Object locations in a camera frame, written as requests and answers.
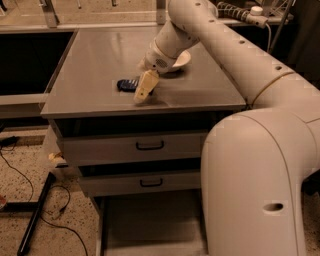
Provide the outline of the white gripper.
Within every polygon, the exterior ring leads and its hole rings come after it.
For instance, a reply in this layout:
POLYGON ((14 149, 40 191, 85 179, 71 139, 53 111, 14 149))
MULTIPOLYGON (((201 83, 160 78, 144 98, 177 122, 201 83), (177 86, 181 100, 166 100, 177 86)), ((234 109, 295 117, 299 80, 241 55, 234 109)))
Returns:
POLYGON ((134 102, 144 102, 149 93, 159 83, 159 74, 168 73, 178 58, 178 48, 165 43, 158 44, 153 40, 143 58, 138 64, 138 68, 144 71, 135 90, 134 102))

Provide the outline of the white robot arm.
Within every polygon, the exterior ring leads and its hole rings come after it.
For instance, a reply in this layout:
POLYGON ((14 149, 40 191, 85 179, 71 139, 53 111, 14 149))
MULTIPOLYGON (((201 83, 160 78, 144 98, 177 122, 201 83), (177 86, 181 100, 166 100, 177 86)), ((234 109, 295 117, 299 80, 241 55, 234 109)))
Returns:
POLYGON ((249 106, 216 124, 202 150, 209 256, 306 256, 301 188, 320 169, 319 90, 221 23, 209 0, 169 0, 167 10, 135 100, 202 43, 249 106))

